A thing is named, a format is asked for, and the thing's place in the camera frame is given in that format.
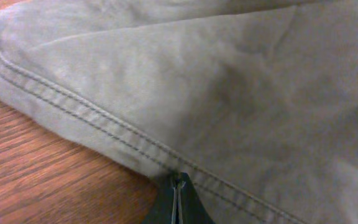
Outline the grey shorts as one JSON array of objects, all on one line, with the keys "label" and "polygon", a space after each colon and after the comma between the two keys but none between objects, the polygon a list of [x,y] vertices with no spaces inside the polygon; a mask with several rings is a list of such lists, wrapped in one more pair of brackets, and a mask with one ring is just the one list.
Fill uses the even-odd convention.
[{"label": "grey shorts", "polygon": [[358,1],[28,1],[0,100],[216,223],[358,223]]}]

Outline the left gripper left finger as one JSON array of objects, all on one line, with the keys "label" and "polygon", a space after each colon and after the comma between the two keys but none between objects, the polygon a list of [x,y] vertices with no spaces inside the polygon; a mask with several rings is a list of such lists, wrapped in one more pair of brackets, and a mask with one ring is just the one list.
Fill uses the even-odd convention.
[{"label": "left gripper left finger", "polygon": [[152,208],[141,224],[175,224],[177,221],[177,175],[164,178]]}]

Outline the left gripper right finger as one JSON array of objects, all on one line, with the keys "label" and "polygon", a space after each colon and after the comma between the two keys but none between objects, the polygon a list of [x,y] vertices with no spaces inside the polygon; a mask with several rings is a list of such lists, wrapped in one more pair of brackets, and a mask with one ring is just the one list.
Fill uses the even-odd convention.
[{"label": "left gripper right finger", "polygon": [[176,175],[176,223],[215,224],[204,208],[188,174]]}]

